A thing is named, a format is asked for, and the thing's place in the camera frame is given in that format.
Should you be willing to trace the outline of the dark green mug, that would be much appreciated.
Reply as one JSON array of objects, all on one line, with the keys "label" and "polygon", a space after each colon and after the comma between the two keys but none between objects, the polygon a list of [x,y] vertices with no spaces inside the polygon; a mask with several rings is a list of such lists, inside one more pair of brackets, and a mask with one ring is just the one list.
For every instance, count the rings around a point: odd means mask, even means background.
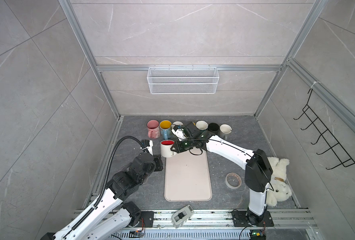
[{"label": "dark green mug", "polygon": [[196,127],[199,130],[205,131],[208,129],[209,124],[205,121],[197,121],[196,122]]}]

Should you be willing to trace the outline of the black mug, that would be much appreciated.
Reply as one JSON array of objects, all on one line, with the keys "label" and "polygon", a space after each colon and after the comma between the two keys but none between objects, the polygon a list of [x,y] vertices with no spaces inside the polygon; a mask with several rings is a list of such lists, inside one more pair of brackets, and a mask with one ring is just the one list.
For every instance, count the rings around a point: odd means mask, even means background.
[{"label": "black mug", "polygon": [[208,125],[208,131],[212,134],[212,135],[218,135],[219,131],[220,131],[220,126],[216,123],[210,123]]}]

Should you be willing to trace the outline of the light green mug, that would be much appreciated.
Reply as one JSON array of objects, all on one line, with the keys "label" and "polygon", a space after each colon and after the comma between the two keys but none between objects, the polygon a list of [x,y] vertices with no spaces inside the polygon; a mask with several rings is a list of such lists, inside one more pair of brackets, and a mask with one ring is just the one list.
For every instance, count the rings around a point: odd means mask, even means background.
[{"label": "light green mug", "polygon": [[181,128],[181,126],[183,125],[182,122],[180,121],[175,121],[172,123],[171,127],[174,131],[177,131],[179,128]]}]

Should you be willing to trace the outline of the white mug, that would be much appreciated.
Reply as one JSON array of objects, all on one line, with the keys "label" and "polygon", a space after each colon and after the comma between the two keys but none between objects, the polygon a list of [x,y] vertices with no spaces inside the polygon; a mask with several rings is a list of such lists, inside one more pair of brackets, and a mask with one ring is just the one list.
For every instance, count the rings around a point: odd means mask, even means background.
[{"label": "white mug", "polygon": [[174,152],[171,150],[171,148],[174,145],[174,141],[172,140],[163,140],[160,142],[160,153],[161,156],[164,158],[171,158],[175,155],[177,155],[178,153]]}]

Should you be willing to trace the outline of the grey mug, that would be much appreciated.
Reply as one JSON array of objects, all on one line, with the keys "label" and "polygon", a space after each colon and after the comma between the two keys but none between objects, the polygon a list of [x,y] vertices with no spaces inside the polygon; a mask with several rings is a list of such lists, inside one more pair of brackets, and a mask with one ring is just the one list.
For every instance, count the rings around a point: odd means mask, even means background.
[{"label": "grey mug", "polygon": [[227,124],[220,125],[219,137],[221,139],[227,140],[231,132],[232,132],[232,127],[230,125]]}]

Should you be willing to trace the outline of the blue butterfly mug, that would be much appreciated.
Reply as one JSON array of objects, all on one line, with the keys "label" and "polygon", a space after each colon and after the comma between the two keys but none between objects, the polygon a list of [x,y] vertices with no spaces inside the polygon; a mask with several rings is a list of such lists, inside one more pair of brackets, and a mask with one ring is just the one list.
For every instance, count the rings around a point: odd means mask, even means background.
[{"label": "blue butterfly mug", "polygon": [[159,124],[160,134],[164,140],[171,138],[171,125],[172,123],[168,120],[163,120]]}]

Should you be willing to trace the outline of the pink patterned mug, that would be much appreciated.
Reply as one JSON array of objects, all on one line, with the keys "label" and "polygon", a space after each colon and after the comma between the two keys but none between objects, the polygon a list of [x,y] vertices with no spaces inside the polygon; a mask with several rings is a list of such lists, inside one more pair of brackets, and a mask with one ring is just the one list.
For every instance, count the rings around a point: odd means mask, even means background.
[{"label": "pink patterned mug", "polygon": [[159,122],[157,120],[148,121],[146,127],[147,135],[150,139],[157,139],[160,137]]}]

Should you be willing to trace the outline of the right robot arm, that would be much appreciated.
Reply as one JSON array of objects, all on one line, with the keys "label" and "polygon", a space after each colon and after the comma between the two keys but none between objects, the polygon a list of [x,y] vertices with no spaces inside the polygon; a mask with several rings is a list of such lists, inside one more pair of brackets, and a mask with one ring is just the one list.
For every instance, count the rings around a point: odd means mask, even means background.
[{"label": "right robot arm", "polygon": [[171,150],[183,153],[197,148],[215,153],[235,163],[245,171],[245,184],[250,189],[250,202],[246,217],[250,225],[263,221],[267,212],[267,190],[273,190],[271,176],[273,169],[266,153],[244,149],[220,138],[208,130],[200,130],[193,122],[173,125],[172,134],[177,138]]}]

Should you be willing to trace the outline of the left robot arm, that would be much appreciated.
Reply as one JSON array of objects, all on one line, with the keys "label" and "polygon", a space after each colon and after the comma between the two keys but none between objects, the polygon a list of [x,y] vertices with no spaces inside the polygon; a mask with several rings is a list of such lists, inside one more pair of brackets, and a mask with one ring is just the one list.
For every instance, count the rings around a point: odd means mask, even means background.
[{"label": "left robot arm", "polygon": [[[114,155],[125,140],[139,144],[141,153],[125,171],[109,176]],[[141,210],[133,203],[125,203],[154,171],[161,161],[152,153],[152,140],[138,140],[125,136],[117,141],[108,160],[104,181],[97,198],[72,222],[56,233],[46,233],[43,240],[104,240],[127,226],[136,226]]]}]

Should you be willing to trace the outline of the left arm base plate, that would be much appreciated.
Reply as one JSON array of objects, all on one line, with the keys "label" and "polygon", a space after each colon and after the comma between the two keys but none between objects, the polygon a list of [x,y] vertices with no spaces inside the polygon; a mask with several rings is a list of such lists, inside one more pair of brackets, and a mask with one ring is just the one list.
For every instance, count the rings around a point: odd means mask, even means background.
[{"label": "left arm base plate", "polygon": [[145,211],[137,214],[134,218],[131,219],[129,226],[134,228],[151,228],[154,221],[154,212]]}]

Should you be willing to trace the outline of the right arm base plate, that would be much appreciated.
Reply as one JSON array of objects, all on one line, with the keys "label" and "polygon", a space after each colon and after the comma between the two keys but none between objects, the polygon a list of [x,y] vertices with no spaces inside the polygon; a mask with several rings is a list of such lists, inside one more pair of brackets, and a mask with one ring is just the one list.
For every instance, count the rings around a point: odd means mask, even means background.
[{"label": "right arm base plate", "polygon": [[271,213],[265,211],[263,215],[257,216],[251,211],[233,210],[230,212],[235,227],[273,227],[274,222]]}]

